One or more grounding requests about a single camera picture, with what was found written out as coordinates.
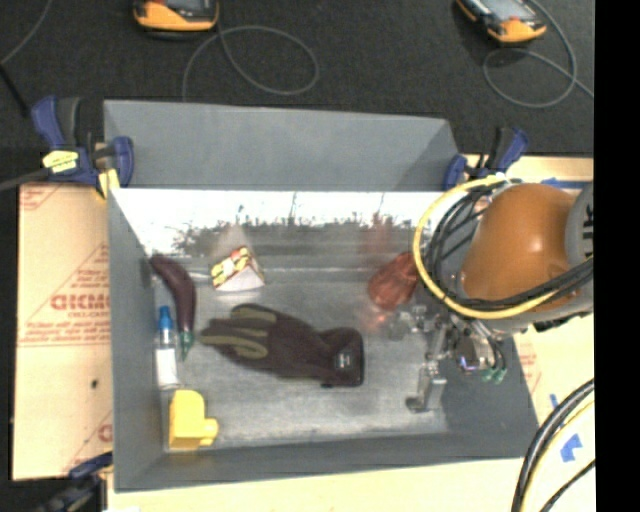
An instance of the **blue bottle cap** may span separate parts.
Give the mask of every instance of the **blue bottle cap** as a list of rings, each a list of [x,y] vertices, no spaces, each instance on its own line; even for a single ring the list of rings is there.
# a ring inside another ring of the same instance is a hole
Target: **blue bottle cap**
[[[169,306],[160,306],[160,318],[158,318],[158,330],[173,329],[173,320],[171,319],[171,310]]]

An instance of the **black floor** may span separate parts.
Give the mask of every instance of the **black floor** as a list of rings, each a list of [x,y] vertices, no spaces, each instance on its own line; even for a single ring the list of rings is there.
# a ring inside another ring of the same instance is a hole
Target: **black floor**
[[[232,105],[285,106],[434,116],[451,123],[461,152],[488,151],[499,126],[517,126],[530,154],[593,156],[595,0],[544,0],[570,44],[579,85],[539,59],[502,50],[477,32],[453,0],[224,0],[221,26],[235,60],[263,86],[311,87],[275,94],[250,84],[231,66],[214,33],[189,41],[148,37],[130,0],[0,2],[0,62],[24,101],[55,94],[84,98],[82,119],[101,135],[103,98],[148,98]],[[41,23],[26,43],[21,42]],[[260,25],[273,32],[238,31]],[[529,48],[571,73],[569,52],[552,28]],[[547,103],[539,108],[516,102]],[[0,181],[39,167],[43,141],[0,83]],[[25,510],[65,482],[9,483],[15,355],[16,195],[0,192],[0,510]]]

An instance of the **brown glove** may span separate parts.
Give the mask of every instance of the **brown glove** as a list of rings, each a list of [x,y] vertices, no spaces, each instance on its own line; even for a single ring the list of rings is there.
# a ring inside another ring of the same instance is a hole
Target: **brown glove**
[[[364,373],[362,336],[350,327],[317,332],[309,324],[258,304],[241,304],[213,319],[199,340],[233,361],[281,377],[358,386]]]

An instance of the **dark red object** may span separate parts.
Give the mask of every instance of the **dark red object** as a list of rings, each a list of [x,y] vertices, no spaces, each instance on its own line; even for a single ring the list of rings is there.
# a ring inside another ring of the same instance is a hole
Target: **dark red object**
[[[177,261],[162,254],[149,259],[153,269],[169,287],[176,305],[179,332],[193,332],[196,311],[196,288],[187,270]]]
[[[418,269],[413,254],[403,252],[384,265],[369,280],[371,300],[380,308],[393,311],[409,302],[418,284]]]

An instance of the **white bottle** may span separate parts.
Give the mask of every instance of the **white bottle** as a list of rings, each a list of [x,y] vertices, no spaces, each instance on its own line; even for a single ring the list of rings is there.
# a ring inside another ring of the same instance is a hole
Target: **white bottle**
[[[178,380],[178,334],[173,327],[169,306],[159,309],[158,333],[154,340],[156,375],[160,389],[180,387]]]

